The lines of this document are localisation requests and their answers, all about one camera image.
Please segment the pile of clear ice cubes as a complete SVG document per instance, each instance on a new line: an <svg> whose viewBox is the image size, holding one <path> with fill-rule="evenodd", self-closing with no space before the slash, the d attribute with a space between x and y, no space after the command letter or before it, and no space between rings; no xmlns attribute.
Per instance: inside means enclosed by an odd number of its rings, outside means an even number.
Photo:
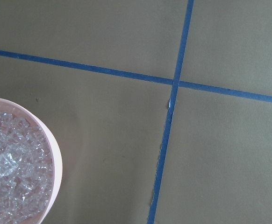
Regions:
<svg viewBox="0 0 272 224"><path fill-rule="evenodd" d="M39 126L0 112L0 224L19 224L45 211L53 162Z"/></svg>

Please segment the pink bowl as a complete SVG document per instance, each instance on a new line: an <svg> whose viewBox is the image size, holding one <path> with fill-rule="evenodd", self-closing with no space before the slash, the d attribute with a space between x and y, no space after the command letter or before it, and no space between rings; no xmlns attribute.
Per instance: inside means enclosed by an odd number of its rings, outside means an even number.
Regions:
<svg viewBox="0 0 272 224"><path fill-rule="evenodd" d="M52 186L52 192L50 196L50 200L45 208L45 210L39 214L37 214L34 217L27 218L22 221L23 224L40 224L45 219L49 211L51 210L55 199L58 195L60 185L62 182L62 174L63 174L63 163L62 163L62 156L60 152L59 145L50 131L50 129L34 114L32 114L29 110L26 108L12 102L6 99L0 98L0 112L8 112L16 117L25 117L25 119L31 124L31 125L38 125L41 127L46 140L49 145L49 149L52 156L52 163L53 163L53 186Z"/></svg>

